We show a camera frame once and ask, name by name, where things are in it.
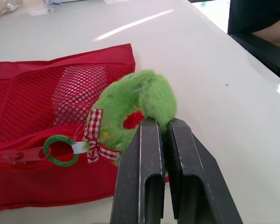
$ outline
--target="green plastic ring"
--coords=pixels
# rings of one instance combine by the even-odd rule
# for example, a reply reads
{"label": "green plastic ring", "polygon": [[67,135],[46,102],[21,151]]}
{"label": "green plastic ring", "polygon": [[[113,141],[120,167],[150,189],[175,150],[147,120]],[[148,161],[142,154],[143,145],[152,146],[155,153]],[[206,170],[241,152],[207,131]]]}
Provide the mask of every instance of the green plastic ring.
{"label": "green plastic ring", "polygon": [[[72,139],[70,139],[67,136],[64,136],[64,135],[53,135],[53,136],[49,137],[45,141],[45,144],[43,145],[43,153],[45,154],[45,156],[47,156],[49,154],[49,146],[51,144],[53,144],[54,142],[57,142],[57,141],[63,141],[63,142],[66,142],[69,145],[72,145],[72,144],[75,143]],[[69,166],[75,164],[77,162],[78,158],[79,158],[79,154],[75,154],[74,157],[72,158],[72,160],[67,161],[67,162],[62,162],[62,161],[59,161],[59,160],[55,159],[52,155],[50,155],[48,157],[48,160],[51,163],[53,163],[53,164],[55,164],[57,166],[69,167]]]}

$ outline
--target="green plush toy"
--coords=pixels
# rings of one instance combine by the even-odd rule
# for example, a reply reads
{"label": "green plush toy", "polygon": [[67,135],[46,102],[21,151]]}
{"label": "green plush toy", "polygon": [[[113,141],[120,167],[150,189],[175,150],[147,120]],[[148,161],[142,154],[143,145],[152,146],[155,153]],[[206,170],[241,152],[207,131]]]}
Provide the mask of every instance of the green plush toy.
{"label": "green plush toy", "polygon": [[90,150],[88,162],[96,161],[99,154],[117,160],[144,118],[156,119],[164,132],[176,111],[176,99],[169,82],[152,70],[133,73],[114,82],[101,93],[87,118],[84,140]]}

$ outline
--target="white table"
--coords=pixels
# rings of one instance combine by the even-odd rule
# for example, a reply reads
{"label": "white table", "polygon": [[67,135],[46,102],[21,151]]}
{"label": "white table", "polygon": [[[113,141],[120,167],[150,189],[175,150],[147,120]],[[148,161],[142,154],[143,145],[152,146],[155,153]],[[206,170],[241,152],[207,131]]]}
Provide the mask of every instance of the white table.
{"label": "white table", "polygon": [[[280,79],[257,59],[186,0],[89,0],[39,16],[28,11],[0,18],[0,61],[131,43],[137,71],[154,69],[170,81],[177,117],[216,158],[243,222],[280,223]],[[174,223],[166,198],[164,222]],[[2,211],[0,224],[107,223],[111,204]]]}

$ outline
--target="red checkered ribbon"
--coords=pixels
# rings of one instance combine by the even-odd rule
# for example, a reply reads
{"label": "red checkered ribbon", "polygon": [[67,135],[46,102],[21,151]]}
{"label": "red checkered ribbon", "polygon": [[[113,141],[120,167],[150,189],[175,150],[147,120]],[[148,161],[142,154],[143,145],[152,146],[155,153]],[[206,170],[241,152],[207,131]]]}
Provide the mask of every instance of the red checkered ribbon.
{"label": "red checkered ribbon", "polygon": [[96,162],[99,155],[111,161],[116,161],[120,158],[119,150],[108,148],[98,141],[103,113],[103,109],[91,110],[89,122],[84,129],[84,137],[87,139],[90,146],[90,150],[87,153],[87,161],[89,163]]}

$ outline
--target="red zipper pouch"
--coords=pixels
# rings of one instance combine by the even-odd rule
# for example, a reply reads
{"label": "red zipper pouch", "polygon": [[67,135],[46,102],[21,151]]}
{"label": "red zipper pouch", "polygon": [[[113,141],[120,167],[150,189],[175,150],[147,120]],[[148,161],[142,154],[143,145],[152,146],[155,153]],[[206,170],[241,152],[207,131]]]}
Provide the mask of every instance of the red zipper pouch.
{"label": "red zipper pouch", "polygon": [[[134,72],[130,44],[52,61],[0,62],[0,210],[59,206],[114,195],[118,168],[108,160],[88,163],[86,154],[69,167],[43,153],[47,138],[83,137],[84,121],[100,93]],[[54,143],[60,161],[71,146]]]}

